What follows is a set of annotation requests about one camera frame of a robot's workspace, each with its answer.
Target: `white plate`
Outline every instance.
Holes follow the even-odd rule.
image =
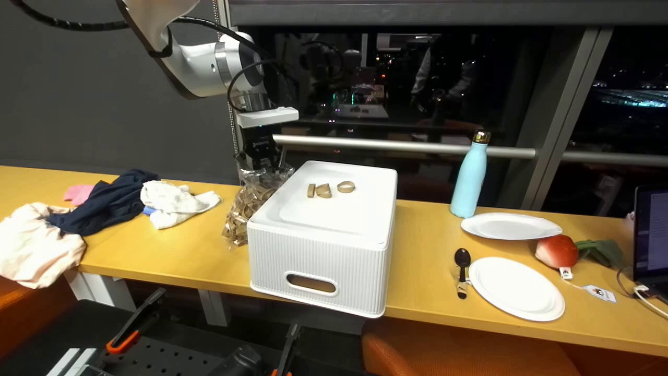
[[[514,212],[482,212],[462,221],[463,232],[497,240],[537,240],[561,233],[561,227],[542,217]]]
[[[483,256],[474,261],[469,281],[483,300],[521,320],[553,322],[566,310],[563,296],[554,284],[511,259]]]

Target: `black spoon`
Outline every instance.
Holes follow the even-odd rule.
[[[457,296],[466,299],[466,267],[471,266],[471,254],[466,249],[457,249],[454,262],[459,266]]]

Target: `metal rod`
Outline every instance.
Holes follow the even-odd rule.
[[[566,150],[563,163],[601,163],[601,164],[640,164],[640,166],[668,166],[668,156],[662,154],[626,154],[626,152],[584,152]]]
[[[466,154],[468,143],[428,143],[428,141],[396,141],[396,140],[359,140],[359,138],[321,138],[273,134],[273,141],[281,146],[316,146],[316,149],[348,149],[348,150],[394,150],[394,152],[429,152],[429,154]],[[493,159],[535,159],[535,149],[503,149],[489,146]]]

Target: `teal water bottle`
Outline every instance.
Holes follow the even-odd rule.
[[[457,217],[471,217],[475,212],[482,182],[487,175],[487,143],[489,143],[489,134],[477,132],[471,141],[471,149],[466,152],[462,160],[453,200],[450,200],[450,211]]]

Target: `blue cloth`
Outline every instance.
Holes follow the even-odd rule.
[[[140,199],[143,182],[158,179],[157,174],[130,169],[112,183],[98,182],[87,200],[70,212],[49,212],[48,224],[61,227],[63,233],[90,235],[102,227],[130,221],[142,212]]]

